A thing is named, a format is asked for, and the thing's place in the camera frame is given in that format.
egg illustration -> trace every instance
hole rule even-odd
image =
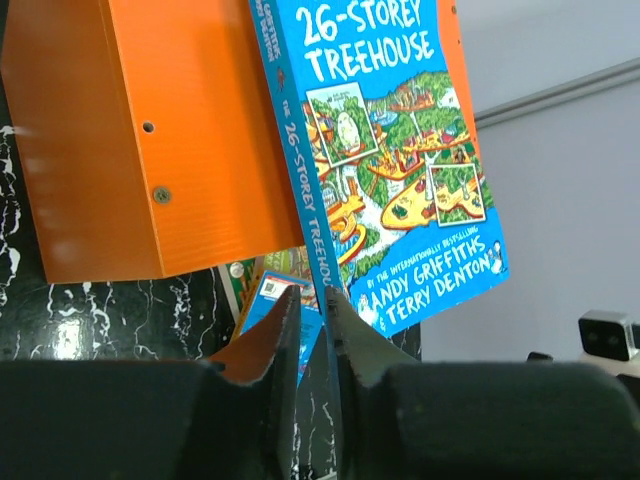
[[[338,115],[338,137],[347,152],[354,152],[360,148],[358,126],[347,112]]]

screw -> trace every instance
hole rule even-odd
[[[167,187],[156,187],[153,190],[153,199],[160,204],[169,203],[171,201],[171,192]]]

wall molding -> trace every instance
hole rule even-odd
[[[640,57],[476,113],[478,129],[640,80]]]

small book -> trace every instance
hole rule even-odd
[[[290,285],[298,285],[301,291],[300,360],[298,363],[298,384],[300,384],[322,327],[322,316],[318,310],[318,300],[311,281],[264,270],[252,288],[251,298],[245,305],[241,319],[236,323],[232,341],[266,317],[276,300]]]
[[[250,0],[320,308],[385,336],[505,281],[454,0]]]
[[[304,246],[268,253],[262,257],[261,267],[265,270],[284,273],[309,282],[312,281],[309,255]]]
[[[260,259],[250,259],[218,267],[218,273],[220,273],[220,279],[234,322],[238,321],[238,317],[249,297],[254,269],[259,263]]]

camera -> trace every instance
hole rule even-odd
[[[590,310],[578,321],[585,353],[628,362],[638,354],[639,325],[624,313]]]

